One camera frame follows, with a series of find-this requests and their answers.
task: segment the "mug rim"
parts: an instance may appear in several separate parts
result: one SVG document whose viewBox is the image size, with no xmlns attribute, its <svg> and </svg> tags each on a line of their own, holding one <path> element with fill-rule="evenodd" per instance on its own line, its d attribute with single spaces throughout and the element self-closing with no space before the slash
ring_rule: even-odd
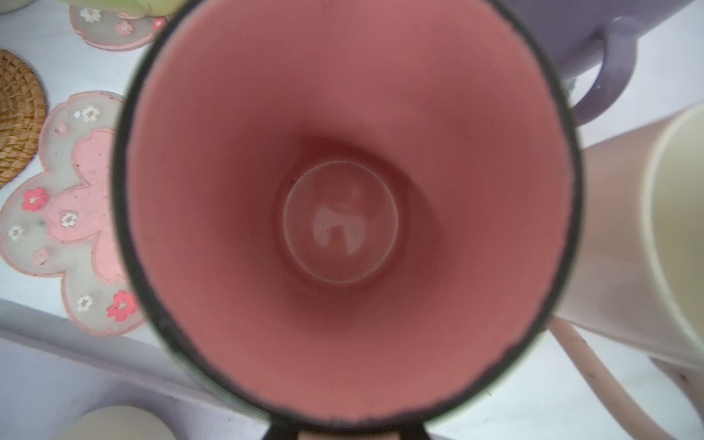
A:
<svg viewBox="0 0 704 440">
<path fill-rule="evenodd" d="M 643 171 L 642 185 L 639 189 L 641 200 L 639 204 L 641 230 L 639 241 L 648 264 L 648 276 L 657 289 L 657 297 L 662 301 L 662 305 L 674 320 L 682 336 L 692 345 L 692 348 L 698 351 L 698 355 L 701 357 L 704 356 L 704 335 L 700 335 L 692 326 L 690 319 L 684 314 L 675 299 L 673 288 L 667 281 L 665 269 L 660 262 L 660 252 L 657 240 L 655 240 L 655 226 L 653 224 L 653 195 L 662 158 L 682 127 L 696 117 L 704 119 L 704 103 L 694 104 L 665 119 L 665 126 L 652 140 L 652 148 L 648 154 Z"/>
<path fill-rule="evenodd" d="M 130 91 L 125 99 L 122 114 L 120 115 L 111 168 L 111 207 L 113 220 L 115 222 L 116 238 L 119 244 L 119 253 L 122 257 L 125 269 L 127 270 L 127 276 L 131 281 L 132 288 L 139 297 L 142 308 L 145 310 L 153 328 L 166 345 L 166 348 L 174 357 L 186 364 L 192 376 L 200 379 L 199 381 L 203 385 L 228 403 L 234 404 L 235 406 L 237 406 L 238 403 L 245 403 L 255 413 L 263 415 L 279 425 L 325 434 L 371 435 L 397 431 L 399 428 L 405 426 L 420 425 L 428 420 L 434 419 L 478 395 L 488 385 L 505 373 L 511 365 L 514 365 L 515 361 L 526 351 L 538 333 L 543 330 L 543 326 L 549 319 L 561 293 L 564 291 L 579 243 L 583 211 L 584 176 L 581 152 L 575 130 L 576 125 L 572 119 L 567 99 L 562 90 L 562 83 L 551 61 L 539 46 L 535 37 L 533 37 L 527 26 L 520 21 L 516 14 L 498 0 L 478 0 L 490 5 L 494 12 L 511 26 L 512 30 L 523 40 L 536 59 L 553 103 L 555 104 L 555 112 L 560 119 L 562 133 L 565 137 L 566 147 L 570 156 L 570 163 L 567 166 L 570 166 L 572 171 L 572 200 L 565 233 L 565 243 L 562 247 L 562 255 L 556 266 L 551 286 L 543 297 L 539 312 L 535 315 L 532 323 L 516 344 L 509 347 L 497 361 L 490 364 L 490 366 L 471 383 L 442 401 L 425 408 L 399 412 L 391 417 L 366 419 L 360 422 L 319 420 L 301 415 L 291 408 L 274 406 L 260 401 L 257 396 L 245 391 L 210 365 L 208 361 L 200 355 L 196 347 L 188 340 L 185 333 L 178 327 L 176 321 L 158 300 L 157 294 L 155 290 L 151 288 L 144 269 L 139 262 L 137 250 L 132 240 L 127 205 L 127 148 L 134 113 L 139 103 L 139 95 L 145 80 L 151 72 L 152 66 L 166 42 L 169 40 L 169 37 L 176 31 L 179 24 L 204 1 L 206 0 L 193 0 L 184 5 L 176 16 L 167 23 L 166 28 L 157 36 L 153 46 L 144 56 L 134 76 Z"/>
</svg>

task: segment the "purple mug handle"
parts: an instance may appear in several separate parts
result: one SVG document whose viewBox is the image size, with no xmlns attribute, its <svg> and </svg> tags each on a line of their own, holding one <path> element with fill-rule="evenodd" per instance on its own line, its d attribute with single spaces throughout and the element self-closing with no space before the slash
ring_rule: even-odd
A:
<svg viewBox="0 0 704 440">
<path fill-rule="evenodd" d="M 572 107 L 578 125 L 591 122 L 604 113 L 628 85 L 636 67 L 638 28 L 636 20 L 618 17 L 596 30 L 594 36 L 604 46 L 604 61 L 594 84 Z"/>
</svg>

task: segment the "cup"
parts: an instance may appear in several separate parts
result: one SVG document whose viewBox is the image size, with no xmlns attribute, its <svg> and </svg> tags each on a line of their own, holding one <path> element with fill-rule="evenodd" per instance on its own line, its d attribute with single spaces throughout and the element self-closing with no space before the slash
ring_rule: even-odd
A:
<svg viewBox="0 0 704 440">
<path fill-rule="evenodd" d="M 493 1 L 200 0 L 137 73 L 113 212 L 158 333 L 267 439 L 423 439 L 550 315 L 579 157 Z"/>
<path fill-rule="evenodd" d="M 704 105 L 584 151 L 584 235 L 557 315 L 704 369 Z"/>
<path fill-rule="evenodd" d="M 636 66 L 638 38 L 692 0 L 505 0 L 533 31 L 564 80 L 602 63 L 572 109 L 579 124 L 618 99 Z"/>
</svg>

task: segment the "wicker mat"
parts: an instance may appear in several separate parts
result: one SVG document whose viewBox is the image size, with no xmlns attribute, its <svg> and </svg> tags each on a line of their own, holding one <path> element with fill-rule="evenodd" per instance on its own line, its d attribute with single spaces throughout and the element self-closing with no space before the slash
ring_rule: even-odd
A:
<svg viewBox="0 0 704 440">
<path fill-rule="evenodd" d="M 34 73 L 0 49 L 0 187 L 34 155 L 45 116 L 44 92 Z"/>
</svg>

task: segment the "cherry blossom coaster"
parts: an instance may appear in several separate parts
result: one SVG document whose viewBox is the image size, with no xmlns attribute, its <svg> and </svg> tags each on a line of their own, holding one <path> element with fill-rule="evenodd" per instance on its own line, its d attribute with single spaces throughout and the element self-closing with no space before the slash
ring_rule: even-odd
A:
<svg viewBox="0 0 704 440">
<path fill-rule="evenodd" d="M 135 17 L 125 13 L 69 6 L 73 29 L 83 41 L 107 51 L 129 51 L 152 40 L 166 24 L 165 17 Z"/>
<path fill-rule="evenodd" d="M 96 336 L 145 321 L 118 257 L 109 167 L 122 101 L 103 92 L 73 95 L 47 116 L 38 155 L 46 170 L 0 210 L 0 255 L 22 273 L 62 277 L 69 318 Z"/>
</svg>

